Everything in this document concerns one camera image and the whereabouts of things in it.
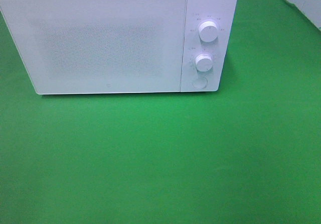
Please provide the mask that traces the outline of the white door release button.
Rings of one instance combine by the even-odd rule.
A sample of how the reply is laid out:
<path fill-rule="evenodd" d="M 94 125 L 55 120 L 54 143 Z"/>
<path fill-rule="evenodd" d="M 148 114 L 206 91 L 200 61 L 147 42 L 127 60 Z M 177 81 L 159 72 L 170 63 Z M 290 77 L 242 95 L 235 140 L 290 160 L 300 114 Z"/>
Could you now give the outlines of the white door release button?
<path fill-rule="evenodd" d="M 204 89 L 208 84 L 208 80 L 205 77 L 198 77 L 192 82 L 194 88 Z"/>

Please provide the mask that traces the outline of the white timer knob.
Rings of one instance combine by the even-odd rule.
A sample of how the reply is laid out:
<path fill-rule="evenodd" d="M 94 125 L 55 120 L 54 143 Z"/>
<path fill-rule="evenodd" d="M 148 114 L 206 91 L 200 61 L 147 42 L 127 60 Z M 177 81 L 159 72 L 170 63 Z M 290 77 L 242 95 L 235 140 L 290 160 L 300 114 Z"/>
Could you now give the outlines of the white timer knob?
<path fill-rule="evenodd" d="M 195 58 L 196 69 L 199 72 L 207 72 L 213 67 L 213 59 L 210 54 L 200 54 Z"/>

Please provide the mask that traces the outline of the white microwave door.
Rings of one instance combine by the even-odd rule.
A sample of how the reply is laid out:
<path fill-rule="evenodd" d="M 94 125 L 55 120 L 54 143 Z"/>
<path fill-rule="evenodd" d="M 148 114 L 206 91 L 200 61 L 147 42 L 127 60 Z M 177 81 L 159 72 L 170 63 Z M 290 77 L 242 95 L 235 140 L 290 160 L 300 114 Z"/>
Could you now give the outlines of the white microwave door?
<path fill-rule="evenodd" d="M 1 0 L 38 94 L 181 87 L 186 0 Z"/>

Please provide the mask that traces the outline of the white upper power knob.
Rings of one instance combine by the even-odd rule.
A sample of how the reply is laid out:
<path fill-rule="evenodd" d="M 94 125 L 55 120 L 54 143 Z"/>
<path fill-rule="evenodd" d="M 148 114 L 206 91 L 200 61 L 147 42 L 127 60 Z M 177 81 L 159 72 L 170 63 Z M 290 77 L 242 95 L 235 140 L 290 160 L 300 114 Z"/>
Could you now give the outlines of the white upper power knob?
<path fill-rule="evenodd" d="M 199 27 L 199 37 L 203 42 L 210 43 L 217 39 L 219 27 L 213 20 L 206 20 L 202 22 Z"/>

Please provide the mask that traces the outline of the green table cloth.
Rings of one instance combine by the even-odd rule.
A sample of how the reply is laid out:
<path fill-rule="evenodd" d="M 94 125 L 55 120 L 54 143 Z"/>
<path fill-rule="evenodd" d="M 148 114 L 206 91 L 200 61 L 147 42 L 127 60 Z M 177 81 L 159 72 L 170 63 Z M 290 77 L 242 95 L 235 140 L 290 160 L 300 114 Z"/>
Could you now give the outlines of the green table cloth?
<path fill-rule="evenodd" d="M 1 223 L 320 223 L 320 31 L 237 0 L 216 92 L 40 96 L 1 21 Z"/>

